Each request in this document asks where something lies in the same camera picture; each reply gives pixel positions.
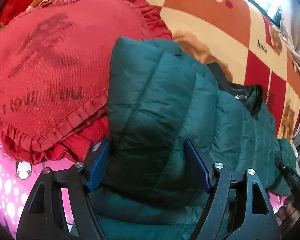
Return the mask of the person's right hand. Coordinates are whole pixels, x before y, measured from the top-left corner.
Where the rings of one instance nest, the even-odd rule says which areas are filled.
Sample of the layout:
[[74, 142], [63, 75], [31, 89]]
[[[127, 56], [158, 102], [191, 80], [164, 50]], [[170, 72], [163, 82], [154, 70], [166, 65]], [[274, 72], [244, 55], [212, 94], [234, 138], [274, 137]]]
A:
[[277, 226], [280, 226], [284, 222], [287, 227], [292, 227], [296, 223], [300, 217], [300, 213], [293, 206], [293, 202], [294, 198], [292, 196], [285, 199], [283, 206], [275, 214]]

